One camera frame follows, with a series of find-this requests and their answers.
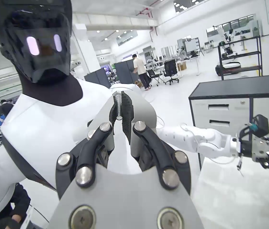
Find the cardboard box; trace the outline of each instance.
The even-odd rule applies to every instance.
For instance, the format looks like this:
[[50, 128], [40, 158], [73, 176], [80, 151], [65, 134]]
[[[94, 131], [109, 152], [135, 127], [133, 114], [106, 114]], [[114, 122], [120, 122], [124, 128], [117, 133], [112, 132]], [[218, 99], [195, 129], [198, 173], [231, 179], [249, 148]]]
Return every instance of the cardboard box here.
[[183, 71], [187, 68], [187, 65], [185, 62], [177, 64], [178, 71]]

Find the black shelf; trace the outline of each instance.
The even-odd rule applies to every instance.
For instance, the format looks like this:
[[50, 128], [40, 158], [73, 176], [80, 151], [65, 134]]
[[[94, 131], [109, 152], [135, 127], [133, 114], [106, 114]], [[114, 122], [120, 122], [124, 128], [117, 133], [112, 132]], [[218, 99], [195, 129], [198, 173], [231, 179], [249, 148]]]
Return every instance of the black shelf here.
[[[257, 50], [254, 51], [254, 52], [242, 53], [242, 54], [239, 54], [239, 55], [223, 58], [222, 53], [221, 53], [221, 46], [219, 45], [217, 47], [218, 48], [218, 55], [219, 55], [219, 59], [220, 59], [221, 78], [222, 78], [222, 80], [224, 80], [224, 74], [246, 72], [246, 71], [254, 71], [254, 70], [259, 70], [259, 77], [263, 76], [262, 46], [261, 46], [261, 37], [260, 36], [251, 37], [251, 38], [247, 38], [247, 39], [241, 39], [241, 40], [234, 41], [234, 42], [231, 42], [231, 43], [228, 43], [228, 44], [238, 43], [238, 42], [241, 42], [241, 41], [247, 41], [247, 40], [251, 40], [251, 39], [256, 39], [256, 41], [257, 41]], [[223, 60], [236, 59], [236, 58], [241, 58], [241, 57], [246, 57], [246, 56], [251, 56], [251, 55], [258, 55], [258, 65], [251, 66], [251, 67], [243, 67], [243, 68], [231, 68], [231, 69], [224, 69], [223, 68], [223, 62], [222, 62]]]
[[235, 58], [242, 58], [242, 57], [246, 57], [246, 56], [257, 55], [257, 54], [260, 54], [260, 53], [261, 53], [260, 51], [254, 51], [254, 52], [242, 53], [242, 54], [238, 54], [238, 55], [235, 55], [235, 56], [222, 58], [222, 60], [235, 59]]

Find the metal bolt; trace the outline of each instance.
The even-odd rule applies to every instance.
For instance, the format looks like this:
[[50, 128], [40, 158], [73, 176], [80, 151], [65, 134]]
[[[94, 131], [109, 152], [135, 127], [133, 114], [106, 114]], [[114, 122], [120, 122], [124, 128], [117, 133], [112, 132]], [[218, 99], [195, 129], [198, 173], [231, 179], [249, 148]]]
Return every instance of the metal bolt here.
[[99, 126], [99, 129], [103, 132], [109, 131], [111, 125], [108, 122], [104, 122]]
[[135, 130], [137, 131], [144, 131], [146, 128], [146, 125], [143, 121], [137, 121], [134, 125]]
[[60, 157], [58, 157], [58, 164], [60, 166], [67, 166], [70, 163], [71, 156], [68, 153], [62, 154]]
[[179, 185], [179, 176], [173, 169], [166, 169], [162, 173], [162, 179], [166, 186], [176, 188]]
[[71, 229], [92, 229], [95, 227], [96, 216], [93, 209], [89, 206], [78, 207], [70, 219]]
[[175, 158], [176, 158], [177, 162], [179, 162], [181, 164], [184, 164], [188, 161], [187, 155], [182, 151], [176, 151]]
[[94, 135], [95, 130], [90, 130], [87, 134], [87, 139], [90, 140], [92, 138], [92, 136]]
[[75, 175], [75, 180], [77, 184], [80, 186], [89, 183], [91, 179], [92, 179], [92, 170], [87, 166], [80, 168]]
[[122, 116], [122, 95], [121, 94], [116, 94], [114, 96], [115, 100], [116, 100], [116, 109], [117, 109], [117, 117], [116, 119], [118, 121], [123, 119]]
[[182, 229], [181, 215], [173, 208], [164, 208], [158, 215], [159, 229]]

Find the office chair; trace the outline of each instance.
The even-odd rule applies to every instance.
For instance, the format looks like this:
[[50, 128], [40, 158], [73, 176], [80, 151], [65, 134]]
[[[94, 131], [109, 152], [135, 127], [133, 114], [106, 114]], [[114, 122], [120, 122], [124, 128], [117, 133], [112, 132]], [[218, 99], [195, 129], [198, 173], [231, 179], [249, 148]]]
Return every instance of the office chair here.
[[171, 83], [173, 83], [174, 80], [177, 81], [177, 83], [179, 83], [179, 79], [172, 78], [173, 75], [177, 74], [177, 68], [176, 68], [175, 59], [170, 60], [168, 62], [165, 62], [164, 63], [164, 69], [165, 69], [164, 76], [171, 78], [170, 80], [164, 82], [165, 84], [169, 82], [170, 85], [171, 85]]
[[155, 74], [155, 72], [153, 71], [153, 70], [147, 70], [147, 72], [148, 72], [148, 74], [149, 74], [149, 76], [151, 77], [151, 82], [153, 81], [153, 78], [155, 79], [155, 80], [157, 80], [156, 78], [158, 78], [158, 80], [157, 80], [157, 86], [159, 86], [158, 84], [160, 83], [159, 82], [159, 79], [161, 79], [160, 78], [160, 76], [161, 76], [161, 73], [159, 73], [159, 74]]

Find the drawer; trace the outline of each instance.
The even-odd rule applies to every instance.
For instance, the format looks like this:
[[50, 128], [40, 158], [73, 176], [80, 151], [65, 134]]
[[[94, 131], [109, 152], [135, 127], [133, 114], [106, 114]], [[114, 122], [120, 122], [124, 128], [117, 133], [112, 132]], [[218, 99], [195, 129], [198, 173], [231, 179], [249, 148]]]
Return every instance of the drawer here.
[[192, 100], [193, 115], [210, 119], [247, 117], [249, 121], [249, 98], [244, 99], [196, 99]]

